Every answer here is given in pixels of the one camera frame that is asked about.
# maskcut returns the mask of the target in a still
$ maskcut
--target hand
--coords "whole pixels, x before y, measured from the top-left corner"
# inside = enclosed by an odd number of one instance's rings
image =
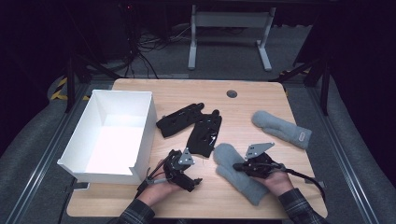
[[[166,178],[162,166],[160,169],[158,169],[154,176],[154,179]],[[137,199],[151,207],[155,203],[158,203],[165,199],[171,193],[180,189],[181,187],[179,187],[178,185],[165,181],[159,184],[148,185],[147,188],[143,190],[143,192],[137,197]]]
[[[264,186],[267,187],[273,194],[275,194],[276,197],[279,197],[283,193],[294,189],[289,175],[282,171],[275,171],[265,179],[258,177],[253,178],[264,184]]]

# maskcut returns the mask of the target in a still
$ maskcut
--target gray mitten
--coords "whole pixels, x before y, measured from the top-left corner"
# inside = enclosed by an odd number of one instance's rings
[[[257,111],[251,121],[265,133],[276,136],[297,147],[307,149],[312,131],[277,118],[266,111]]]
[[[268,192],[268,188],[244,172],[235,171],[233,165],[244,162],[235,148],[221,143],[213,151],[213,158],[219,165],[216,172],[228,180],[253,205],[259,205],[262,197]]]

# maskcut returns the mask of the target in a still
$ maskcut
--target sleeve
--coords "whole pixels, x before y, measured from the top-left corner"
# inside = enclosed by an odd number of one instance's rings
[[[120,217],[112,219],[107,224],[149,224],[154,216],[155,213],[149,206],[134,199]]]
[[[279,200],[285,208],[289,218],[297,224],[328,223],[311,207],[299,189],[292,189],[279,196]]]

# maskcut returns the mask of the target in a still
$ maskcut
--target white cardboard box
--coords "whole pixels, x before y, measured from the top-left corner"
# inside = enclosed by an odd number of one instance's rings
[[[58,164],[80,182],[139,185],[156,121],[152,92],[94,90]]]

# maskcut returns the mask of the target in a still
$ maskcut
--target wrist mount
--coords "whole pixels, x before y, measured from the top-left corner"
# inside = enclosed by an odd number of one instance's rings
[[[150,168],[148,168],[148,175],[137,188],[137,193],[134,197],[137,198],[149,185],[159,184],[165,181],[175,183],[188,192],[193,191],[195,186],[201,183],[202,178],[191,179],[184,174],[184,171],[194,164],[195,162],[187,148],[183,152],[172,149],[168,156],[157,165],[151,174],[149,174]],[[163,167],[163,171],[165,172],[165,178],[154,179],[156,176],[154,174],[161,167]]]
[[[246,161],[243,163],[235,163],[233,165],[233,168],[235,169],[235,171],[245,172],[249,176],[264,179],[267,178],[271,173],[278,171],[299,176],[300,178],[303,178],[315,184],[315,186],[317,186],[317,188],[320,190],[323,201],[326,201],[323,187],[319,184],[317,180],[286,168],[283,163],[273,161],[271,157],[267,153],[265,153],[265,150],[272,147],[273,145],[274,143],[264,143],[249,146],[245,157]]]

